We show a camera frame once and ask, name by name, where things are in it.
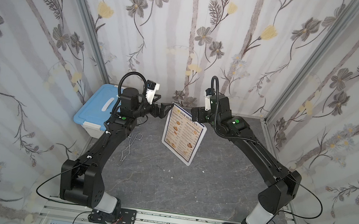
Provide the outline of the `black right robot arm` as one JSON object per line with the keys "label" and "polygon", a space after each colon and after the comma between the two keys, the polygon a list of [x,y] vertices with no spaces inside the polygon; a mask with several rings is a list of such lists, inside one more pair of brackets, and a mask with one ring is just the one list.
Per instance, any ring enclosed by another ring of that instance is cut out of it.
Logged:
{"label": "black right robot arm", "polygon": [[268,224],[296,197],[302,177],[297,171],[289,171],[263,146],[244,118],[232,115],[228,97],[219,91],[218,77],[212,77],[205,93],[205,106],[191,109],[192,120],[208,123],[217,136],[238,147],[267,186],[258,194],[257,205],[241,224]]}

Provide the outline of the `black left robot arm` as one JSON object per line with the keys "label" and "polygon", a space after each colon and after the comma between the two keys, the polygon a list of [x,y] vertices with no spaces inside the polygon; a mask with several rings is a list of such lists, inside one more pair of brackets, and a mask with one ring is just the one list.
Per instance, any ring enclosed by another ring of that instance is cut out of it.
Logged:
{"label": "black left robot arm", "polygon": [[125,74],[117,88],[117,101],[104,122],[103,135],[76,160],[66,160],[60,173],[59,197],[66,204],[92,209],[90,220],[96,223],[120,221],[121,200],[105,191],[102,170],[116,148],[137,126],[137,119],[164,118],[171,103],[157,104],[160,85],[136,71]]}

